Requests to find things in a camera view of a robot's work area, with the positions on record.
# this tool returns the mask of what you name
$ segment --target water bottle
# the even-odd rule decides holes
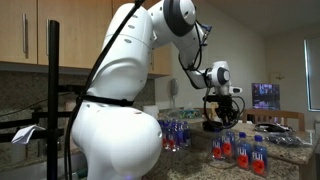
[[[158,120],[158,123],[160,125],[161,130],[163,130],[164,121],[163,120]]]
[[[212,140],[212,157],[216,160],[224,160],[222,154],[222,139],[220,135],[220,129],[214,129],[214,138]]]
[[[162,128],[162,147],[164,149],[169,149],[169,134],[168,134],[168,127],[169,127],[169,123],[164,121],[163,122],[163,128]]]
[[[176,123],[172,122],[169,132],[169,147],[170,150],[177,151],[177,134],[176,134]]]
[[[182,129],[182,123],[178,122],[176,123],[176,135],[177,135],[177,150],[183,148],[183,129]]]
[[[183,144],[185,147],[190,147],[191,146],[191,132],[190,128],[188,126],[188,122],[184,121],[183,122]]]
[[[239,132],[237,145],[237,165],[245,170],[250,170],[252,148],[251,144],[246,140],[246,133]]]
[[[251,170],[253,173],[265,177],[268,174],[268,152],[262,143],[262,139],[260,135],[254,136]]]
[[[222,154],[228,163],[234,162],[235,157],[235,136],[230,130],[227,130],[222,136]]]

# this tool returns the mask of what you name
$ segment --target kitchen counter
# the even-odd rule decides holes
[[[299,179],[298,166],[269,158],[269,174],[263,178],[238,168],[235,164],[212,162],[208,151],[204,149],[189,149],[171,152],[163,150],[156,165],[142,180],[187,180],[187,179],[223,179],[223,180],[259,180]]]
[[[254,135],[259,134],[259,132],[253,131],[253,128],[254,124],[238,123],[236,126],[232,128],[232,130],[235,132],[236,135],[238,135],[238,132],[240,131],[245,132],[247,134],[247,140],[252,143],[254,141]],[[194,136],[204,138],[202,140],[196,140],[193,142],[197,143],[198,145],[199,143],[202,143],[202,147],[207,146],[206,148],[211,148],[210,141],[213,137],[213,132],[204,131],[202,127],[199,125],[192,126],[192,134]],[[267,142],[265,143],[265,145],[268,148],[268,156],[297,165],[308,164],[311,156],[314,154],[315,147],[319,142],[319,135],[304,132],[294,132],[294,135],[300,137],[302,140],[306,142],[310,142],[311,145],[304,147],[284,147]]]

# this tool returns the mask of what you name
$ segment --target red label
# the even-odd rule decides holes
[[[241,168],[249,168],[249,161],[247,155],[239,155],[237,158],[238,166]]]
[[[232,156],[232,149],[231,149],[231,144],[230,143],[223,143],[222,144],[222,150],[223,150],[223,154],[225,156],[228,156],[228,157]]]
[[[170,148],[174,148],[174,145],[175,145],[175,143],[174,143],[174,140],[169,140],[169,145],[170,145]]]
[[[162,147],[167,146],[167,138],[162,138]]]
[[[219,148],[219,147],[212,148],[212,154],[213,154],[214,158],[220,159],[221,158],[221,148]]]
[[[252,169],[259,175],[264,175],[264,162],[261,160],[254,160],[252,163]]]

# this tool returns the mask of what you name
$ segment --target cabinet door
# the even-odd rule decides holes
[[[143,3],[143,6],[146,8],[146,9],[149,9],[150,7],[152,7],[153,5],[155,5],[157,2],[159,2],[160,0],[146,0],[144,1]]]
[[[0,1],[0,61],[37,63],[37,0]]]
[[[47,20],[60,23],[61,67],[92,68],[111,21],[110,0],[38,1],[38,63],[48,64]]]
[[[170,45],[153,50],[149,75],[168,76],[171,74]]]

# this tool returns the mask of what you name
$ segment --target television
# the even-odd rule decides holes
[[[278,84],[252,83],[252,108],[280,110]]]

